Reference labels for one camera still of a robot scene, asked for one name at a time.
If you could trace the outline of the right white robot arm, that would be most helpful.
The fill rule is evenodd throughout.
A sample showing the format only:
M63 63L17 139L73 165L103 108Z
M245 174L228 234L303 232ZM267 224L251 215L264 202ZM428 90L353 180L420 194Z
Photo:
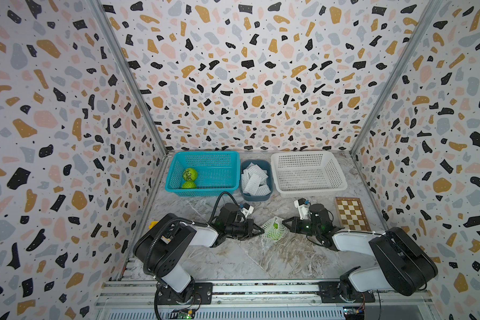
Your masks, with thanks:
M322 204L299 199L295 206L299 216L282 222L290 232L325 249L360 253L377 261L371 268L348 270L336 285L323 283L321 296L326 299L354 303L373 291L388 290L411 296L438 274L435 262L400 227L380 232L345 229L333 225L332 213Z

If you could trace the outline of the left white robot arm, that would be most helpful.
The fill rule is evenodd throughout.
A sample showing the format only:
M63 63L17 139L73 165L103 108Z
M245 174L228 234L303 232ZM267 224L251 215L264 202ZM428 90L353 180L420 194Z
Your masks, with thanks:
M169 213L137 241L133 254L142 262L143 272L158 282L161 296L186 303L197 295L195 279L179 264L188 247L215 248L227 239L244 241L265 233L242 210L227 203L220 211L213 209L208 223Z

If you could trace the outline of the white foam net sleeve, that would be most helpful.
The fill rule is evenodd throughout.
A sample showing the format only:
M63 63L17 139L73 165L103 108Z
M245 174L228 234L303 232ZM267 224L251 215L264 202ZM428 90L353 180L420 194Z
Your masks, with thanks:
M283 219L281 217L273 217L266 221L262 226L264 230L263 237L266 239L273 240L277 242L284 238L288 233L289 229L283 225Z

